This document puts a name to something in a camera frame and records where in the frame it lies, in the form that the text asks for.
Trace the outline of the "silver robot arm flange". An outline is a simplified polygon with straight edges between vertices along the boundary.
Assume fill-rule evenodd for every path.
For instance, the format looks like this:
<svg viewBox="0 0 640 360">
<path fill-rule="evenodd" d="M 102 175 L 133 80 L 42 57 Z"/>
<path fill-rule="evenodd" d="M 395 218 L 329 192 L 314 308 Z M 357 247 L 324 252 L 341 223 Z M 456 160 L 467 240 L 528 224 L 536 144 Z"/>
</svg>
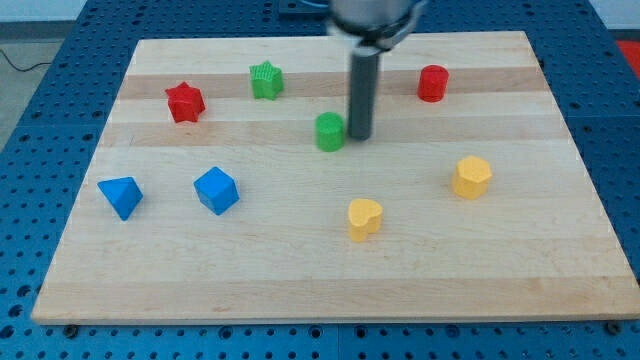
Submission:
<svg viewBox="0 0 640 360">
<path fill-rule="evenodd" d="M 429 0 L 331 0 L 328 31 L 350 49 L 390 51 L 417 27 Z"/>
</svg>

